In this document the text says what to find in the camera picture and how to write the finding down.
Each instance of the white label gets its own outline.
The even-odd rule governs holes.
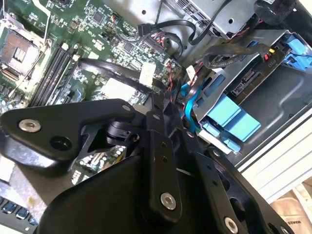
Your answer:
[[[263,0],[263,1],[266,1],[269,4],[272,4],[273,2],[275,2],[275,0]]]
[[[193,80],[195,78],[196,71],[192,65],[186,69],[186,72],[189,75],[190,80]]]
[[[101,91],[110,99],[120,98],[129,101],[136,92],[136,89],[114,78],[110,78],[101,88]]]
[[[152,86],[155,70],[156,70],[155,64],[145,62],[142,66],[142,71],[139,80],[140,83],[147,86]]]

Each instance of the white panel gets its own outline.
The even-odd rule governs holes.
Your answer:
[[[312,176],[312,118],[268,151],[243,176],[269,203]]]

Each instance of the black plastic bracket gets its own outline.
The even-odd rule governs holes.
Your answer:
[[[136,111],[121,99],[13,110],[1,116],[1,152],[15,162],[35,168],[61,167],[67,171],[80,153],[84,127],[92,124],[107,128],[111,122],[131,122]],[[33,119],[40,124],[35,133],[23,131],[19,123]],[[87,134],[90,145],[95,135]]]

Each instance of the white surface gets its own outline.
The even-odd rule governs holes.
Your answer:
[[[311,129],[312,118],[243,173],[268,203],[312,176]]]
[[[110,78],[106,85],[103,86],[102,92],[110,99],[120,98],[129,101],[132,95],[136,92],[136,89]]]
[[[156,65],[152,63],[145,62],[142,66],[140,74],[140,83],[146,86],[152,86],[153,77],[156,70]]]
[[[18,231],[14,231],[13,229],[7,228],[3,225],[0,225],[0,233],[1,234],[21,234]]]

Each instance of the ram slot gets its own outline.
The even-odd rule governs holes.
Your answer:
[[[55,52],[35,94],[33,95],[29,107],[45,106],[48,104],[50,97],[56,90],[64,71],[70,63],[71,58],[72,53],[63,49],[61,46],[58,46],[57,51]]]

